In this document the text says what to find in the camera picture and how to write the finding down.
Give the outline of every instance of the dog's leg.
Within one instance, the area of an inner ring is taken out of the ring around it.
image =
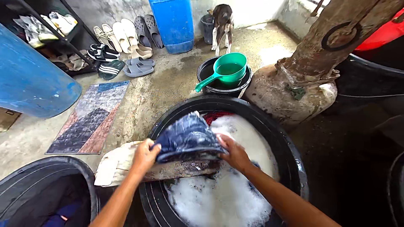
[[[226,33],[226,39],[228,39],[229,46],[227,47],[226,54],[231,52],[231,43],[233,42],[233,24],[229,26],[229,31]]]
[[[226,24],[226,27],[225,27],[225,34],[226,34],[225,46],[226,47],[229,47],[229,26],[230,26],[230,24]]]
[[[216,50],[217,48],[217,42],[216,42],[216,36],[217,36],[217,27],[213,28],[212,32],[213,40],[212,40],[212,50]]]
[[[219,27],[219,29],[217,31],[217,36],[216,36],[216,43],[217,43],[216,56],[219,56],[220,41],[222,40],[222,37],[223,37],[224,34],[225,34],[224,27]]]

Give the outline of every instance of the concrete wall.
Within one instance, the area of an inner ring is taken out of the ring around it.
[[[234,26],[246,27],[276,20],[287,0],[192,0],[195,37],[203,36],[200,18],[218,4],[228,4],[233,10]]]
[[[303,39],[311,25],[317,20],[323,8],[318,10],[316,17],[310,13],[316,8],[316,4],[307,0],[288,0],[276,18],[281,24],[289,29],[297,38]]]
[[[233,9],[235,27],[245,27],[275,20],[287,0],[191,0],[195,37],[203,36],[200,18],[218,4],[229,4]],[[115,21],[152,14],[148,0],[67,0],[89,27],[112,26]]]

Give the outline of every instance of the hand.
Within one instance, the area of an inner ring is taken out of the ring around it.
[[[229,151],[229,154],[221,153],[219,157],[227,161],[233,168],[244,174],[248,168],[254,166],[248,158],[244,147],[224,134],[217,134],[217,138],[221,145]]]
[[[137,147],[133,157],[132,169],[145,174],[154,164],[156,156],[160,153],[161,144],[157,144],[150,151],[149,149],[154,145],[154,142],[147,138]]]

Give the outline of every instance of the denim garment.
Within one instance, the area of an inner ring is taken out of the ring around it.
[[[217,154],[227,153],[206,121],[197,111],[183,116],[166,128],[155,144],[161,144],[158,163],[190,160],[218,160]]]

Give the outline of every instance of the green water scoop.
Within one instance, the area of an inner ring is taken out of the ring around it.
[[[237,85],[246,74],[247,57],[238,52],[228,53],[216,60],[213,64],[213,75],[199,82],[196,85],[196,92],[200,92],[202,88],[219,79],[226,86]]]

